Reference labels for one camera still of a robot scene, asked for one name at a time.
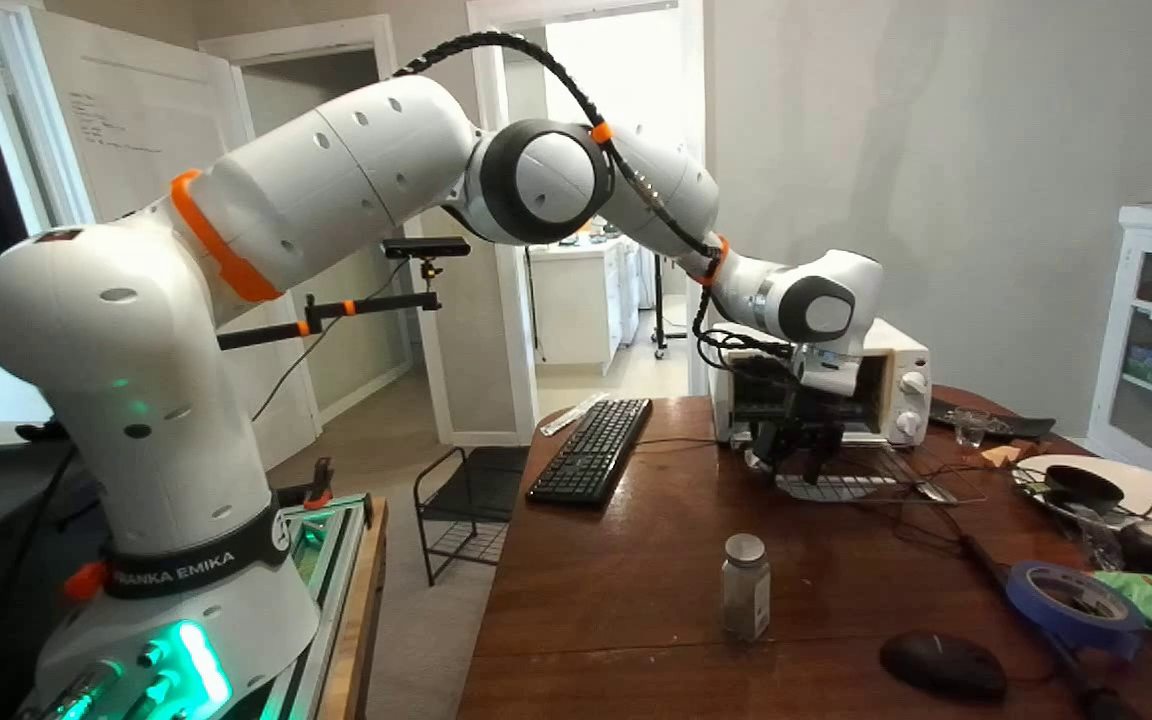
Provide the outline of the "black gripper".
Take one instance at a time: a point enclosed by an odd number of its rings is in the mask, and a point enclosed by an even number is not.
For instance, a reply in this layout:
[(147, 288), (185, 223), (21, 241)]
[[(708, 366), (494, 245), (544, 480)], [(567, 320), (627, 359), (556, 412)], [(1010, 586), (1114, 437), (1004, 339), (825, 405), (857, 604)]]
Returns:
[(767, 480), (791, 473), (818, 480), (825, 456), (841, 447), (853, 408), (845, 394), (801, 382), (767, 357), (743, 357), (732, 370), (732, 424), (746, 433), (752, 447), (767, 456)]

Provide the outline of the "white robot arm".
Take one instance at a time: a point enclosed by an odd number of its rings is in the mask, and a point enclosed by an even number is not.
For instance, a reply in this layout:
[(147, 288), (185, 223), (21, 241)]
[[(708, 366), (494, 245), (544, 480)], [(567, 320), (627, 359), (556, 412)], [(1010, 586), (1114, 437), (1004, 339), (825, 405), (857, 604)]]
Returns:
[(320, 609), (223, 357), (253, 339), (240, 313), (427, 209), (493, 245), (605, 217), (724, 320), (786, 339), (801, 382), (857, 389), (876, 259), (752, 259), (715, 230), (715, 182), (690, 159), (605, 114), (489, 132), (406, 63), (121, 221), (0, 256), (0, 366), (51, 405), (112, 530), (95, 590), (35, 660), (30, 720), (214, 720), (313, 643)]

